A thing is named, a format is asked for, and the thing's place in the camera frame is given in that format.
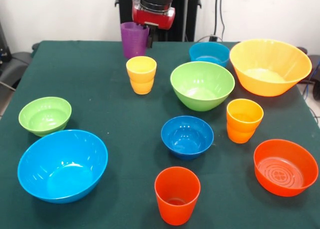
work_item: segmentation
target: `white wall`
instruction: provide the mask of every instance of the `white wall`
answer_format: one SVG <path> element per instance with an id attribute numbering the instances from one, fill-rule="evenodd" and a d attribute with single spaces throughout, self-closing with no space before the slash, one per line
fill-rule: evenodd
<path id="1" fill-rule="evenodd" d="M 0 21 L 12 52 L 42 40 L 119 41 L 114 1 L 0 0 Z M 195 39 L 214 31 L 215 0 L 201 1 Z M 319 0 L 222 0 L 222 11 L 225 41 L 272 38 L 320 54 Z"/>
<path id="2" fill-rule="evenodd" d="M 12 52 L 42 40 L 121 40 L 115 0 L 0 0 L 0 21 Z"/>
<path id="3" fill-rule="evenodd" d="M 195 40 L 212 34 L 215 27 L 215 0 L 201 2 Z M 222 0 L 222 13 L 224 41 L 270 38 L 320 54 L 320 0 Z M 216 34 L 221 32 L 218 20 Z"/>

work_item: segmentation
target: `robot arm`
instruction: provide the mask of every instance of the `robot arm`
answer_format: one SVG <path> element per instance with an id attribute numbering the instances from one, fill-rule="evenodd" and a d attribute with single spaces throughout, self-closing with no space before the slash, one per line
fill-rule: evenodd
<path id="1" fill-rule="evenodd" d="M 156 28 L 169 30 L 174 22 L 176 11 L 171 7 L 173 0 L 134 0 L 132 19 L 135 23 L 149 26 L 148 47 L 152 47 Z"/>

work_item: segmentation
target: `floor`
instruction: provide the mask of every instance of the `floor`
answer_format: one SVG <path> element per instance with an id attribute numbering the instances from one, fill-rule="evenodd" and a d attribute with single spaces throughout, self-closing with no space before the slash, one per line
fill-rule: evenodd
<path id="1" fill-rule="evenodd" d="M 305 84 L 298 84 L 297 86 L 298 86 L 298 88 L 299 88 L 299 90 L 300 90 L 300 92 L 302 94 L 302 92 L 305 89 L 306 85 Z M 309 87 L 308 87 L 308 96 L 307 96 L 305 102 L 314 111 L 315 115 L 317 117 L 320 117 L 320 101 L 315 101 L 314 100 L 314 98 L 312 96 L 312 90 L 313 90 L 313 85 L 309 85 Z M 5 110 L 6 110 L 7 106 L 9 105 L 13 95 L 14 95 L 14 92 L 9 93 L 7 95 L 7 98 L 4 100 L 4 104 L 0 105 L 0 119 L 1 119 L 2 115 L 5 113 Z"/>

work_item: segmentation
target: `large blue bowl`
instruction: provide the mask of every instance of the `large blue bowl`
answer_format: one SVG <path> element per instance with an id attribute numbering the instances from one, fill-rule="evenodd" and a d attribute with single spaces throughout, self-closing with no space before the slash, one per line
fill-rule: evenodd
<path id="1" fill-rule="evenodd" d="M 217 42 L 199 42 L 190 47 L 189 55 L 192 62 L 209 62 L 226 67 L 229 61 L 230 50 L 228 47 Z"/>
<path id="2" fill-rule="evenodd" d="M 32 144 L 21 157 L 17 173 L 29 194 L 63 204 L 91 192 L 107 163 L 107 148 L 97 136 L 83 130 L 62 130 Z"/>
<path id="3" fill-rule="evenodd" d="M 163 143 L 179 159 L 192 160 L 214 142 L 214 131 L 204 120 L 194 116 L 177 116 L 162 127 Z"/>

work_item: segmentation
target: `yellow cup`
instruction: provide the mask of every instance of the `yellow cup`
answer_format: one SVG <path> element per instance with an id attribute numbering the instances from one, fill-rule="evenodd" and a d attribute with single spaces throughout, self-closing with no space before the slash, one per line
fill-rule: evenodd
<path id="1" fill-rule="evenodd" d="M 148 94 L 154 85 L 157 63 L 148 56 L 136 56 L 126 63 L 132 89 L 140 95 Z"/>
<path id="2" fill-rule="evenodd" d="M 243 144 L 255 133 L 262 118 L 262 107 L 249 99 L 235 99 L 226 107 L 226 130 L 231 141 Z"/>

